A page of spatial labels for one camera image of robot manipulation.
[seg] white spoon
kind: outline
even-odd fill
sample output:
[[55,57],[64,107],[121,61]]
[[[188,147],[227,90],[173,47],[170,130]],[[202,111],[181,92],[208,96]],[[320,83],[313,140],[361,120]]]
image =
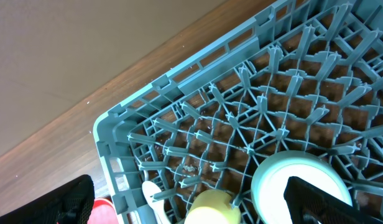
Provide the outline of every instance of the white spoon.
[[171,224],[171,222],[168,219],[167,214],[165,214],[164,200],[159,200],[158,202],[153,202],[152,196],[154,194],[161,192],[160,187],[151,181],[145,181],[142,184],[142,192],[143,192],[144,198],[147,201],[147,204],[149,204],[149,206],[158,215],[161,223],[162,224]]

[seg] yellow cup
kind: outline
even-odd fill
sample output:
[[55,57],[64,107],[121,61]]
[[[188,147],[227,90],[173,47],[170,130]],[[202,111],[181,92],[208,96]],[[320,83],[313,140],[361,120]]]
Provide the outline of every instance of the yellow cup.
[[185,224],[239,224],[240,209],[231,209],[230,200],[230,195],[222,190],[212,189],[202,192],[191,205]]

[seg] plastic grid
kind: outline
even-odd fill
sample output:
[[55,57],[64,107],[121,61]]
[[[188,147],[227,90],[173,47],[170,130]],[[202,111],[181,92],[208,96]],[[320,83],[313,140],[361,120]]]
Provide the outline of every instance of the plastic grid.
[[[284,10],[285,15],[277,16]],[[332,14],[331,24],[325,24],[323,18]],[[232,46],[232,41],[249,32],[246,40]],[[286,48],[285,43],[298,35],[297,47]],[[362,40],[351,44],[359,36]],[[321,42],[325,47],[311,54],[311,48]],[[221,49],[223,54],[205,65],[204,59]],[[370,51],[376,54],[367,58]],[[268,65],[253,63],[267,56]],[[287,62],[294,67],[282,69]],[[320,69],[304,70],[304,63],[317,63]],[[346,72],[339,74],[336,67],[345,67]],[[190,76],[179,80],[186,72]],[[226,90],[218,86],[234,73],[238,82]],[[269,81],[256,85],[264,76]],[[279,86],[278,77],[289,82]],[[312,83],[315,91],[302,94],[303,87]],[[321,94],[328,86],[341,86],[337,99]],[[284,98],[286,105],[273,107],[273,96]],[[201,102],[192,106],[196,97]],[[369,103],[361,103],[362,98],[363,102],[369,98]],[[298,106],[293,100],[311,103],[309,113],[291,111],[292,105]],[[361,111],[366,125],[356,129],[353,116]],[[332,113],[336,120],[329,122]],[[302,138],[293,134],[297,130],[289,122],[304,127]],[[330,145],[312,139],[315,131],[332,136]],[[226,134],[227,141],[216,138]],[[157,171],[151,181],[163,192],[154,198],[168,199],[167,215],[173,222],[184,218],[177,203],[182,201],[188,210],[201,188],[227,191],[233,196],[232,206],[242,210],[243,222],[259,222],[249,196],[249,169],[270,153],[292,149],[316,154],[331,164],[348,186],[356,208],[360,191],[381,196],[383,218],[383,2],[312,0],[296,7],[296,1],[277,1],[102,114],[95,122],[94,136],[110,194],[124,223],[135,210],[142,223],[154,219],[141,191],[145,170]],[[199,153],[196,147],[204,150]],[[225,150],[224,157],[212,159],[219,147]],[[235,155],[245,156],[243,169],[229,166]],[[119,164],[119,171],[114,171],[112,160]],[[375,172],[366,175],[368,169]],[[215,179],[208,179],[207,172],[214,173]],[[222,188],[226,172],[241,176],[235,190]],[[124,177],[126,190],[119,188],[117,177]]]

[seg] beige wall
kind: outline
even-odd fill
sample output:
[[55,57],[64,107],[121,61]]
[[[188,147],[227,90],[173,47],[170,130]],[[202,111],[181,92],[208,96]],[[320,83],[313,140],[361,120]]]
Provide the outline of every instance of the beige wall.
[[224,0],[0,0],[0,155]]

